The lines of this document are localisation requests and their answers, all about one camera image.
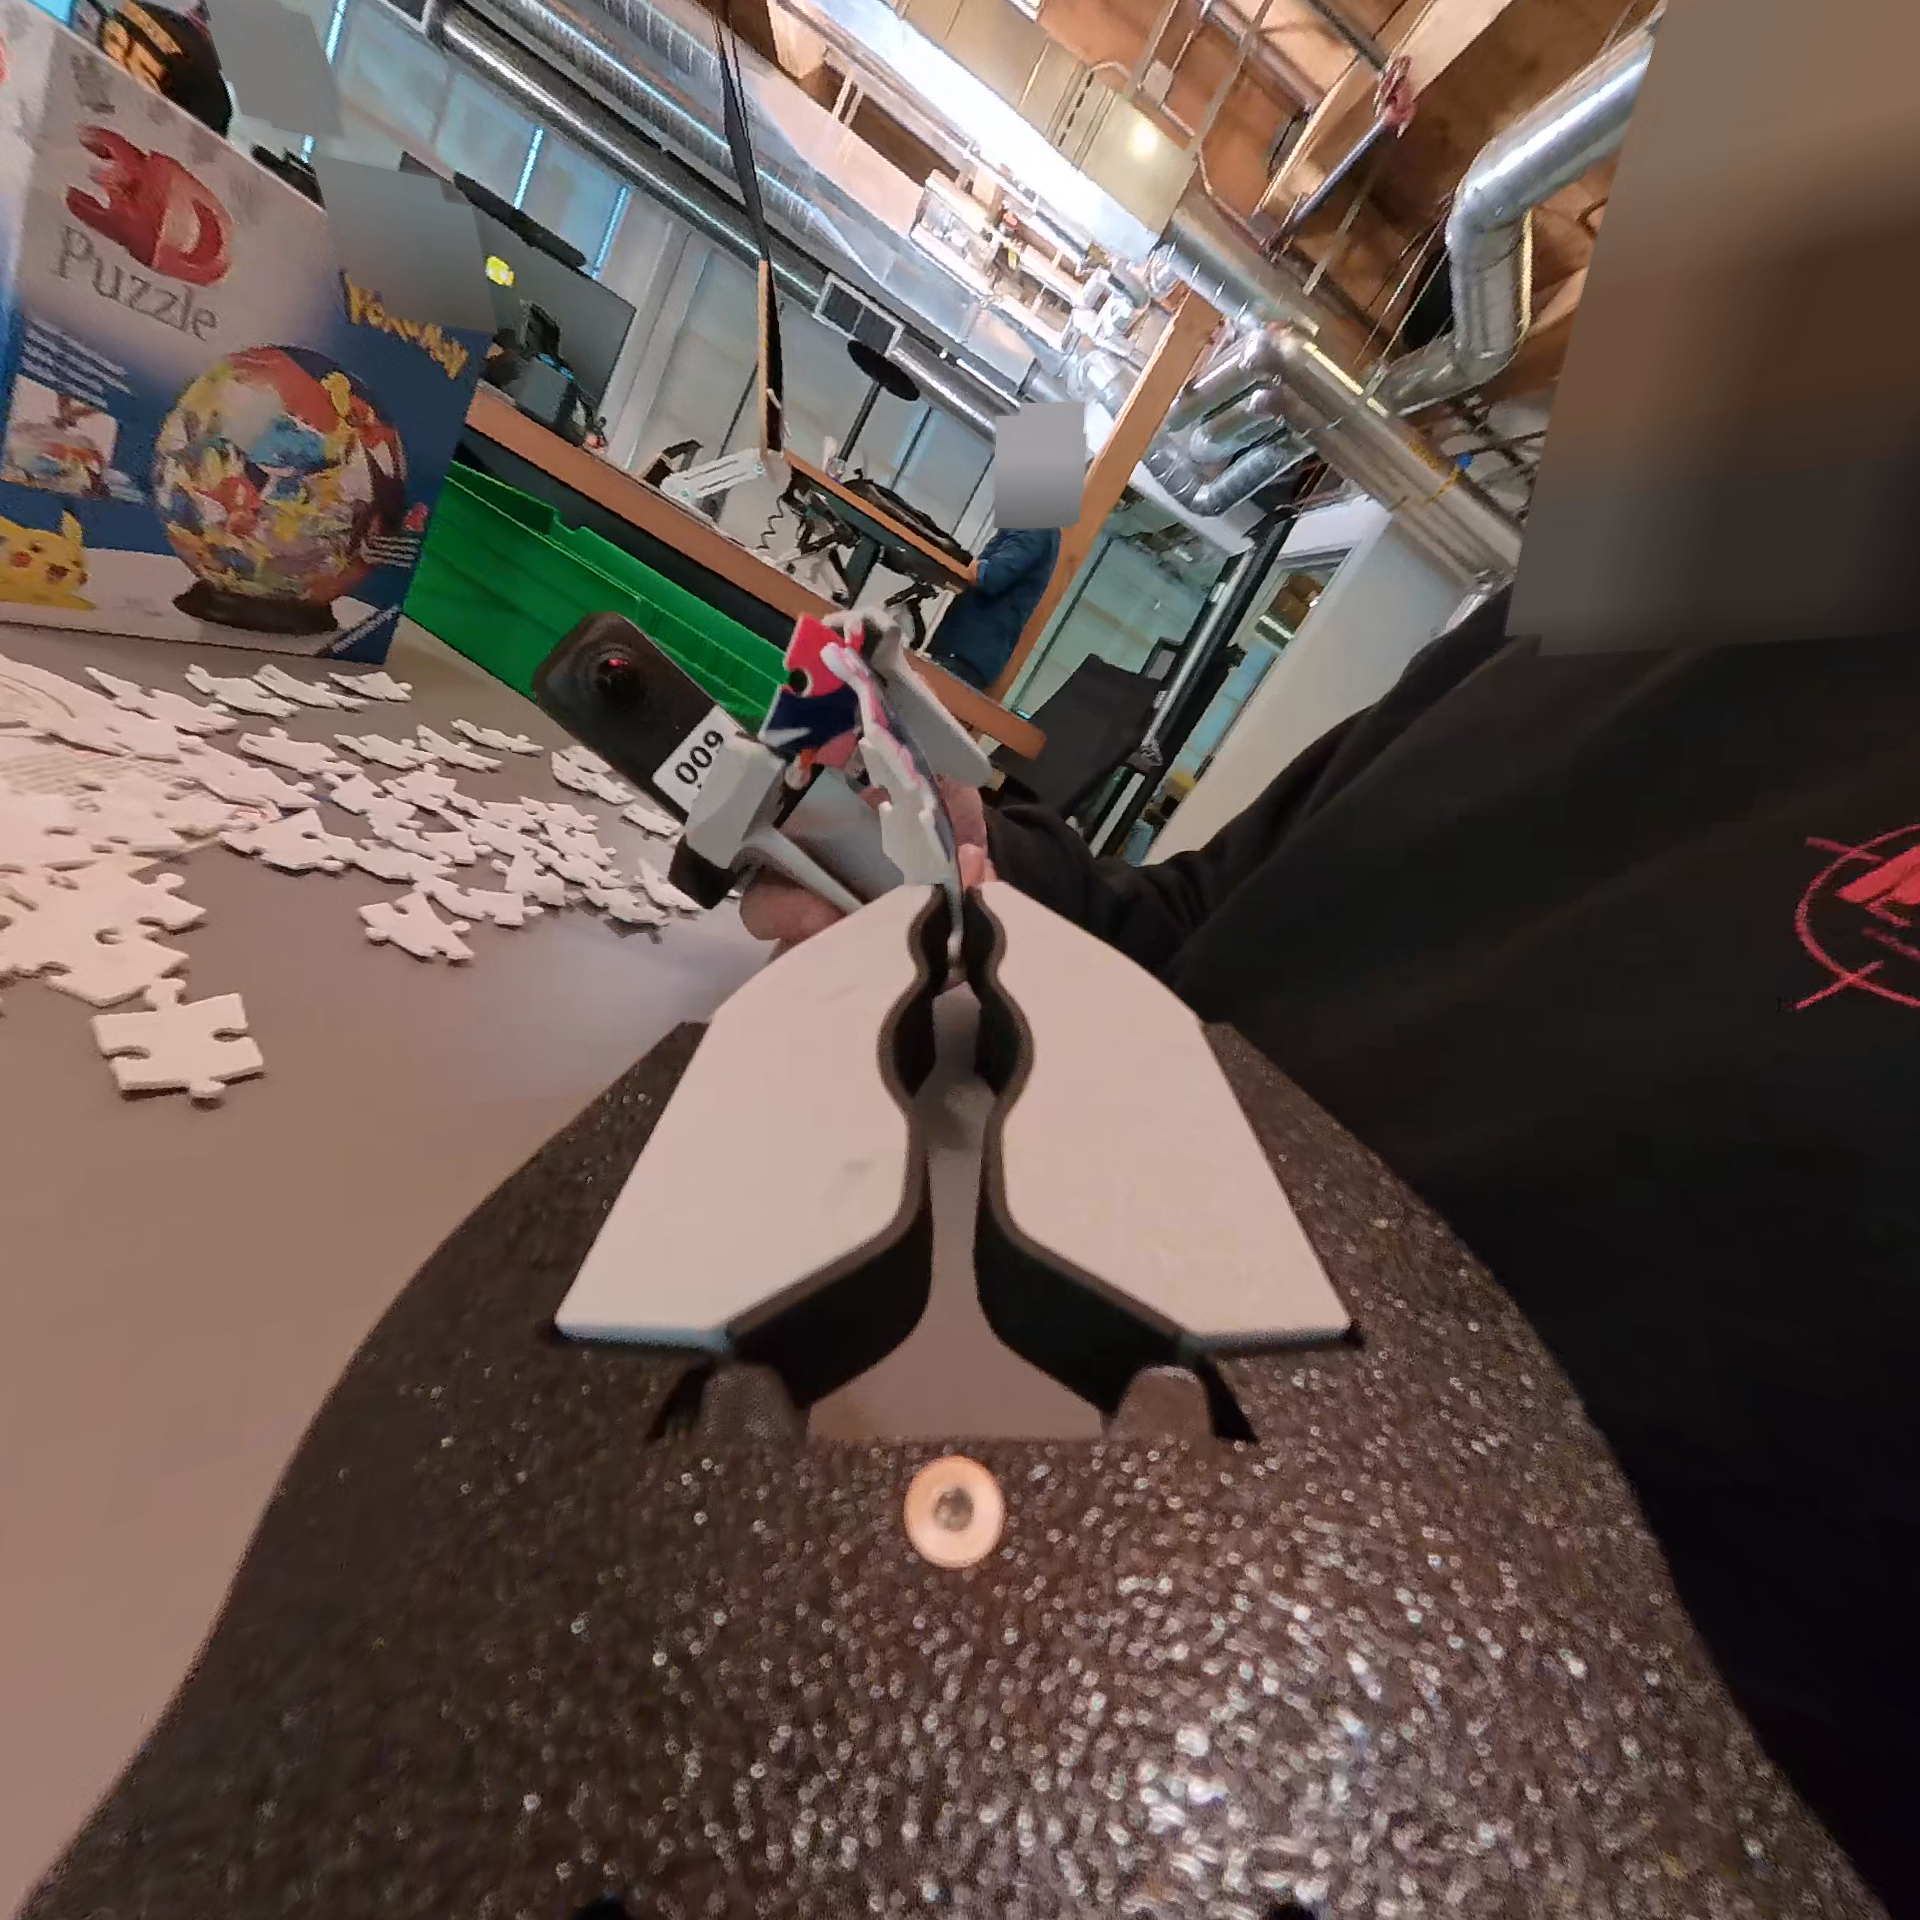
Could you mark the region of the pile of white puzzle pieces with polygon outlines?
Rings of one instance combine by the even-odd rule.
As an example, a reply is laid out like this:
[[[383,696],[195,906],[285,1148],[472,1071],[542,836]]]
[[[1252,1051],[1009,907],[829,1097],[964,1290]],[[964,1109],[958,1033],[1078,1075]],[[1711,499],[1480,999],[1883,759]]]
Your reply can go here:
[[[472,962],[479,928],[585,910],[654,937],[696,914],[665,869],[667,813],[587,745],[463,716],[291,727],[406,705],[414,688],[388,669],[191,664],[182,690],[96,664],[65,677],[106,710],[59,732],[106,764],[72,798],[2,798],[2,975],[89,1005],[126,1097],[216,1103],[267,1069],[243,995],[186,985],[177,937],[206,921],[185,890],[196,852],[371,879],[367,943],[443,968]]]

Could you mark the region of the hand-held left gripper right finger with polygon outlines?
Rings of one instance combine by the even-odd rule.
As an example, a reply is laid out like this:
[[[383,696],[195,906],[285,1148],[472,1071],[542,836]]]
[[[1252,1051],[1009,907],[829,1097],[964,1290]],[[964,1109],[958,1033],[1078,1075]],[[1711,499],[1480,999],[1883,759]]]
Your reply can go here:
[[[991,1090],[972,1271],[996,1338],[1116,1424],[1164,1389],[1248,1424],[1226,1363],[1354,1332],[1199,1016],[1005,879],[964,906]]]

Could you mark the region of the person's right forearm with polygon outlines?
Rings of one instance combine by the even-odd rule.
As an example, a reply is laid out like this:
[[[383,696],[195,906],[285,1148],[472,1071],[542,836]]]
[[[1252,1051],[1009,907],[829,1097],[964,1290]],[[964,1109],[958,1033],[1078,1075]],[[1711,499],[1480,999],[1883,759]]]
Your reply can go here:
[[[1203,846],[1155,866],[1096,855],[1038,803],[987,809],[998,879],[1091,934],[1207,1021],[1255,1038],[1353,975],[1353,939],[1317,923],[1294,854],[1303,788],[1275,780]]]

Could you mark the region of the colourful puzzle ball box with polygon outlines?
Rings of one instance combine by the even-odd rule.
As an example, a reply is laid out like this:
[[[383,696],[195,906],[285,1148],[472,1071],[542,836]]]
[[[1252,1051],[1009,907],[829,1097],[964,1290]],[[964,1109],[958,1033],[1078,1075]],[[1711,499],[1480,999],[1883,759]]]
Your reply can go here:
[[[322,203],[4,3],[7,626],[383,664],[485,292],[402,302]]]

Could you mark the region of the white printed paper sheet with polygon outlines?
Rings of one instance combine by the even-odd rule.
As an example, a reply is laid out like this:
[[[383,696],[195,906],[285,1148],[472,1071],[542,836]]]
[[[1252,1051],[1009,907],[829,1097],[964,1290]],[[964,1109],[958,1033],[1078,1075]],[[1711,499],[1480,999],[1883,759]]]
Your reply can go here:
[[[2,656],[2,793],[4,798],[77,798],[99,778],[106,756],[72,741],[59,725],[91,721],[104,696],[62,673]]]

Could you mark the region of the silver elbow duct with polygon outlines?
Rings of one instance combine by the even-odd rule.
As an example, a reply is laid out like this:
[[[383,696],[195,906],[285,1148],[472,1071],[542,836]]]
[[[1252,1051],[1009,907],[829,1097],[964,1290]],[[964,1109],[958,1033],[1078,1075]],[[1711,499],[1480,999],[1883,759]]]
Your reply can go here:
[[[1518,356],[1533,328],[1533,217],[1620,152],[1667,9],[1656,5],[1467,170],[1447,219],[1453,328],[1380,373],[1374,396],[1391,416],[1476,392]]]

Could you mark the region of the wooden workbench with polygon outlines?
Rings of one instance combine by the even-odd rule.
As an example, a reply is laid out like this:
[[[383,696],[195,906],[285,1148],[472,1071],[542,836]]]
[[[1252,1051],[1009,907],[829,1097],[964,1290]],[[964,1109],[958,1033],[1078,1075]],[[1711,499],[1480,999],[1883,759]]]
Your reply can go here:
[[[522,414],[491,385],[469,402],[471,462],[546,503],[566,526],[595,532],[766,642],[839,607],[814,587],[721,532],[665,492]]]

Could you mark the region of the black hanging pole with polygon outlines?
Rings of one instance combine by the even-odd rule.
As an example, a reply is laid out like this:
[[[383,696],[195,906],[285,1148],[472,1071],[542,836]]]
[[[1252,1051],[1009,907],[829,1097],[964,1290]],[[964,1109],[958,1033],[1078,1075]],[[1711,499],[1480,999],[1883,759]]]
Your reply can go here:
[[[717,57],[722,76],[724,137],[733,160],[739,203],[754,247],[757,284],[757,443],[762,468],[784,473],[789,459],[787,373],[780,328],[780,285],[773,227],[765,214],[746,88],[740,71],[740,41],[733,3],[717,3]]]

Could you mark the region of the black office chair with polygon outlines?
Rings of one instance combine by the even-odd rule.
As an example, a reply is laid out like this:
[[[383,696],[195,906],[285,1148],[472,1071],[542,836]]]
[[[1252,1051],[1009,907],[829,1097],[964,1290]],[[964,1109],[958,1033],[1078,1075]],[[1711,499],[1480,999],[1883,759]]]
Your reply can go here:
[[[1037,716],[1044,745],[1020,776],[1029,798],[1089,839],[1105,798],[1143,747],[1164,690],[1163,679],[1102,656],[1076,662]]]

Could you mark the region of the person's right hand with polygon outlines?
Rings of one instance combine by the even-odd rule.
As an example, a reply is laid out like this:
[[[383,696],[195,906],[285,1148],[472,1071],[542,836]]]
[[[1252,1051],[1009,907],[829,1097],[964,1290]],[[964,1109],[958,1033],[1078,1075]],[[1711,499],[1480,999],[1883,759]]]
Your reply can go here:
[[[987,798],[979,785],[955,780],[947,780],[941,790],[955,831],[958,874],[964,890],[972,890],[996,877]],[[757,942],[780,950],[816,937],[843,917],[844,911],[826,897],[768,869],[754,871],[739,901],[742,928]]]

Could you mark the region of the person's black shirt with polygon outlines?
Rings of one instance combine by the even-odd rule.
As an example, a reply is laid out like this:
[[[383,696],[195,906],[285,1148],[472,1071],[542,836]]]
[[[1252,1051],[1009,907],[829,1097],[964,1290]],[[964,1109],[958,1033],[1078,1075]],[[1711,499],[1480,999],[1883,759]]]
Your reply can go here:
[[[1171,975],[1426,1199],[1765,1746],[1916,1916],[1916,636],[1485,607],[1166,877]]]

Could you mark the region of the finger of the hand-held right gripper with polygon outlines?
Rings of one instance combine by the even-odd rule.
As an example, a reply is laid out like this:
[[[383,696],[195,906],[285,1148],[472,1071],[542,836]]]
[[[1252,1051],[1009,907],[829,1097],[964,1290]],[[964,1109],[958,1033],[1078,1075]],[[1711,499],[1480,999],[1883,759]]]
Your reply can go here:
[[[897,621],[863,619],[863,658],[876,676],[891,729],[928,778],[961,788],[985,788],[995,778],[991,756],[923,677]]]

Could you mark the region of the single puzzle piece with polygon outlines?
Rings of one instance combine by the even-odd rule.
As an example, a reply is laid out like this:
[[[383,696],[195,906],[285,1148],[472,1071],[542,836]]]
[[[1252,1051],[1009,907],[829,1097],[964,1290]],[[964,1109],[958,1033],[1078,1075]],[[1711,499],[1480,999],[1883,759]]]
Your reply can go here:
[[[804,791],[820,770],[849,770],[868,737],[903,743],[901,711],[880,672],[899,660],[901,638],[901,626],[876,614],[797,621],[759,727],[789,790]]]

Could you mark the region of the green plastic bin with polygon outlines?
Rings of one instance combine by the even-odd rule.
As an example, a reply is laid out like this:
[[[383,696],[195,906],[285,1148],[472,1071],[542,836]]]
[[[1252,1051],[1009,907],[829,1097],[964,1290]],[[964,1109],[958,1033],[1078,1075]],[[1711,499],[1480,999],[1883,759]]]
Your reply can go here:
[[[466,463],[447,473],[402,609],[525,698],[587,616],[619,614],[749,732],[784,683],[795,626],[780,619],[777,636],[759,636],[626,547]]]

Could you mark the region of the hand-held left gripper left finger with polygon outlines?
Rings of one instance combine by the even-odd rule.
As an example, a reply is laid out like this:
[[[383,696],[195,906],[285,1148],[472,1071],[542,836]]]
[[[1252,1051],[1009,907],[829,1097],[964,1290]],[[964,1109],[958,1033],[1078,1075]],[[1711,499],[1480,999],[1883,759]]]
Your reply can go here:
[[[933,1292],[916,1096],[952,910],[905,883],[746,982],[708,1021],[554,1330],[759,1366],[810,1407],[901,1348]]]

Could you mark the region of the curved puzzle piece assembly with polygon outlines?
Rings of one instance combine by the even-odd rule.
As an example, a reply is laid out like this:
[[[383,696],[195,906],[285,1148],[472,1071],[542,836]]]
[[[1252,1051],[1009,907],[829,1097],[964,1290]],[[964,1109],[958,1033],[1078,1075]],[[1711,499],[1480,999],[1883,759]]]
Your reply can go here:
[[[880,847],[905,881],[941,883],[952,907],[964,897],[943,780],[931,778],[907,740],[868,735],[850,766],[876,793]]]

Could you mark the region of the long silver spiral duct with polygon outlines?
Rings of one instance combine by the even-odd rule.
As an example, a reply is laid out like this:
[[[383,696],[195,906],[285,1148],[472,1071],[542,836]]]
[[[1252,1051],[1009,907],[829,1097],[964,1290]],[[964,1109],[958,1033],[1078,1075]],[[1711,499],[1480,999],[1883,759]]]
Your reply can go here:
[[[613,60],[546,3],[512,3],[512,25],[561,27],[561,49],[588,53],[588,79],[610,79],[602,100],[554,65],[546,41],[521,43],[487,11],[430,3],[426,34],[521,106],[559,122],[619,171],[653,189],[708,238],[757,265],[724,137],[722,73],[710,39],[692,39],[695,76],[717,83],[686,106],[654,78]],[[826,290],[831,238],[820,209],[782,173],[759,163],[780,285],[812,302]],[[1219,518],[1277,486],[1308,457],[1323,459],[1401,519],[1439,563],[1478,581],[1510,579],[1525,532],[1402,419],[1385,411],[1304,334],[1271,323],[1226,341],[1186,381],[1178,402],[1209,404],[1188,423],[1166,416],[1140,457],[1159,487],[1199,518]]]

